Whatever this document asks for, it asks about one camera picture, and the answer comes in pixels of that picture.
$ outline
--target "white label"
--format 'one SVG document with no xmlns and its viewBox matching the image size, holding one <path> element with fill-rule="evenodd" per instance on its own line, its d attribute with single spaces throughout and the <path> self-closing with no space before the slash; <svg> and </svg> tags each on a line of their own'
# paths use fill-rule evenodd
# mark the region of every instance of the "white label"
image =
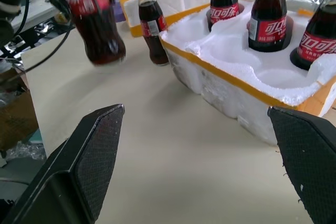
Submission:
<svg viewBox="0 0 336 224">
<path fill-rule="evenodd" d="M 149 31 L 151 32 L 152 36 L 158 36 L 160 33 L 159 27 L 156 23 L 156 20 L 148 21 L 147 22 Z"/>
<path fill-rule="evenodd" d="M 324 116 L 329 111 L 335 99 L 336 99 L 336 83 L 334 83 L 334 85 L 331 86 L 330 92 L 325 100 L 324 106 L 321 110 L 321 113 L 319 114 L 319 117 Z"/>
<path fill-rule="evenodd" d="M 248 37 L 251 40 L 256 40 L 257 37 L 257 30 L 258 30 L 258 21 L 251 18 L 250 20 L 250 28 L 248 30 Z"/>
</svg>

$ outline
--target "table surface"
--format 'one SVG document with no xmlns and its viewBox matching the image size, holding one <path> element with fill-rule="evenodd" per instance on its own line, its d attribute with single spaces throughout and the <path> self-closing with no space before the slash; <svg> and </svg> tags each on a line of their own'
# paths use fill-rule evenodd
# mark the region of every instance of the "table surface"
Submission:
<svg viewBox="0 0 336 224">
<path fill-rule="evenodd" d="M 24 12 L 25 7 L 23 6 L 21 7 L 20 15 L 13 19 L 11 24 L 14 31 L 16 31 L 20 27 Z M 54 17 L 58 12 L 59 10 L 57 10 L 56 7 L 54 7 L 51 3 L 45 2 L 45 0 L 31 0 L 31 2 L 29 3 L 26 24 L 22 31 L 28 30 L 46 21 L 47 19 Z"/>
<path fill-rule="evenodd" d="M 119 65 L 95 68 L 77 30 L 27 74 L 47 154 L 95 109 L 125 105 L 112 179 L 97 224 L 312 223 L 270 147 L 149 60 L 143 38 L 117 24 Z M 55 38 L 23 54 L 45 58 Z"/>
</svg>

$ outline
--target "yellow tape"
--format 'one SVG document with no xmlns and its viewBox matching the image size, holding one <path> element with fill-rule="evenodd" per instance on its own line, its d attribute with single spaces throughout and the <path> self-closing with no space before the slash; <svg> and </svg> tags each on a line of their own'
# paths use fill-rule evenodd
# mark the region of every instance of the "yellow tape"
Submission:
<svg viewBox="0 0 336 224">
<path fill-rule="evenodd" d="M 185 10 L 184 12 L 180 12 L 180 13 L 176 13 L 174 15 L 168 16 L 166 17 L 166 23 L 168 25 L 168 27 L 179 21 L 181 18 L 190 15 L 191 13 L 195 13 L 195 12 L 199 12 L 200 10 L 203 10 L 204 8 L 207 8 L 210 4 L 206 4 L 206 5 L 201 5 L 189 10 Z M 141 26 L 134 26 L 134 27 L 130 27 L 130 31 L 133 37 L 141 37 L 142 36 L 142 30 L 141 30 Z"/>
<path fill-rule="evenodd" d="M 323 87 L 324 85 L 320 82 L 320 81 L 316 81 L 318 83 L 318 85 L 320 85 L 321 87 Z"/>
<path fill-rule="evenodd" d="M 250 95 L 254 96 L 255 98 L 257 98 L 258 100 L 262 101 L 263 103 L 269 105 L 269 106 L 281 106 L 284 108 L 289 108 L 289 109 L 297 109 L 297 106 L 289 106 L 283 102 L 280 102 L 279 100 L 270 97 L 269 95 L 255 89 L 254 87 L 252 87 L 251 85 L 247 84 L 246 82 L 238 79 L 237 77 L 234 77 L 218 68 L 216 68 L 215 66 L 211 65 L 208 62 L 205 62 L 203 60 L 201 60 L 199 57 L 193 55 L 190 52 L 186 52 L 186 51 L 182 51 L 180 49 L 178 49 L 177 47 L 165 42 L 165 41 L 161 41 L 163 46 L 171 51 L 173 51 L 174 53 L 180 55 L 181 57 L 187 59 L 190 62 L 193 62 L 199 66 L 201 66 L 202 68 L 208 70 L 209 72 L 213 73 L 214 75 L 222 78 L 223 80 L 226 80 L 227 82 L 231 83 L 232 85 L 241 88 L 242 90 L 244 90 L 245 92 L 249 93 Z"/>
</svg>

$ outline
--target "cola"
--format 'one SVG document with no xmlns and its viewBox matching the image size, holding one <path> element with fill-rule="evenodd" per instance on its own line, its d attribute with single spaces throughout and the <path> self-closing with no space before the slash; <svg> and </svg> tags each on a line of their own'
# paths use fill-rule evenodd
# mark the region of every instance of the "cola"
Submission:
<svg viewBox="0 0 336 224">
<path fill-rule="evenodd" d="M 142 35 L 149 47 L 150 59 L 159 66 L 169 63 L 161 44 L 159 33 L 166 30 L 167 24 L 156 0 L 139 0 L 139 18 Z"/>
<path fill-rule="evenodd" d="M 210 0 L 209 30 L 220 21 L 236 17 L 239 14 L 238 0 Z"/>
<path fill-rule="evenodd" d="M 309 70 L 322 54 L 336 53 L 336 4 L 323 0 L 310 19 L 298 48 L 290 54 L 291 62 Z"/>
<path fill-rule="evenodd" d="M 283 50 L 286 24 L 286 0 L 255 0 L 248 28 L 249 47 L 260 52 Z"/>
<path fill-rule="evenodd" d="M 121 61 L 125 44 L 118 34 L 110 0 L 66 0 L 71 19 L 81 35 L 86 54 L 94 65 Z"/>
</svg>

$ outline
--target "bottle base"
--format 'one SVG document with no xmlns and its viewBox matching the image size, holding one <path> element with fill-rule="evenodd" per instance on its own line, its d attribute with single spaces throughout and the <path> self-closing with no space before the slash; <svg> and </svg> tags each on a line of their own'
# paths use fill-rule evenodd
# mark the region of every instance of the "bottle base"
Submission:
<svg viewBox="0 0 336 224">
<path fill-rule="evenodd" d="M 304 69 L 304 70 L 309 70 L 312 62 L 307 61 L 305 59 L 302 59 L 298 52 L 298 48 L 295 48 L 291 53 L 290 53 L 290 61 L 293 63 L 298 68 Z"/>
<path fill-rule="evenodd" d="M 156 65 L 156 66 L 159 66 L 159 67 L 164 67 L 164 66 L 169 65 L 169 61 L 167 63 L 164 63 L 164 64 L 155 64 L 155 63 L 153 63 L 153 64 Z"/>
<path fill-rule="evenodd" d="M 91 62 L 95 67 L 102 67 L 102 66 L 111 66 L 111 65 L 117 65 L 122 63 L 125 60 L 126 56 L 123 56 L 119 59 L 110 61 L 110 62 Z"/>
<path fill-rule="evenodd" d="M 278 45 L 269 45 L 269 44 L 263 45 L 266 43 L 260 43 L 260 42 L 255 43 L 255 41 L 248 38 L 248 47 L 257 52 L 279 52 L 285 49 L 285 47 L 283 46 L 284 40 L 280 42 Z"/>
</svg>

